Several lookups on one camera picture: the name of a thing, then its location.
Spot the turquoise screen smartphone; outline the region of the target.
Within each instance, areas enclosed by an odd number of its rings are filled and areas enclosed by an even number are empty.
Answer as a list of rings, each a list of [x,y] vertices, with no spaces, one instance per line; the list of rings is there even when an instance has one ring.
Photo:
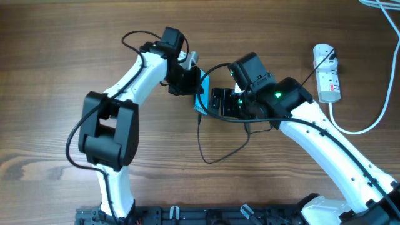
[[[209,76],[206,76],[206,78],[204,79],[204,81],[201,84],[201,87],[203,89],[203,93],[200,94],[200,97],[198,97],[197,95],[195,95],[194,97],[194,109],[207,116],[207,112],[203,109],[203,107],[200,105],[199,103],[199,99],[202,101],[202,103],[204,104],[204,106],[206,107],[206,109],[208,108],[209,105]]]

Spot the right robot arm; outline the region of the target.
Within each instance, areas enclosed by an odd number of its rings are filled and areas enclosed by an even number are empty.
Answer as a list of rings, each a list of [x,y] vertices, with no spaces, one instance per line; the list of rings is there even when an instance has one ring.
[[[269,122],[299,144],[332,179],[344,200],[311,194],[300,205],[306,224],[399,224],[399,183],[375,166],[334,127],[297,80],[280,82],[255,52],[225,63],[242,93],[231,123]]]

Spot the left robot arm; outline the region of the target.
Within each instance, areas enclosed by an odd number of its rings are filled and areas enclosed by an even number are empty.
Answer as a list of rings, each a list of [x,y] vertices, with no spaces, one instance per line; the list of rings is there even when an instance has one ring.
[[[103,93],[91,91],[85,99],[79,130],[79,151],[86,155],[87,170],[97,172],[102,194],[100,220],[131,223],[135,199],[128,166],[139,145],[139,108],[158,84],[175,96],[203,92],[202,71],[194,52],[183,52],[184,34],[166,27],[155,42],[137,49],[137,60],[114,86]]]

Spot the white power strip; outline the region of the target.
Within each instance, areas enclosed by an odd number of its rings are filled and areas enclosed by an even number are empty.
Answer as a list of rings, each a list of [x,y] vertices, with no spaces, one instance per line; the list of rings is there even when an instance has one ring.
[[[313,56],[319,102],[335,103],[339,101],[341,90],[336,50],[328,44],[317,44],[313,48]]]

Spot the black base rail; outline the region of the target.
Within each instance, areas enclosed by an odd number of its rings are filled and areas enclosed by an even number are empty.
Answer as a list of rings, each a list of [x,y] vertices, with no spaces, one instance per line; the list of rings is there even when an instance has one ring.
[[[301,210],[294,204],[263,207],[248,204],[240,207],[132,206],[126,212],[116,208],[115,213],[119,224],[307,224]]]

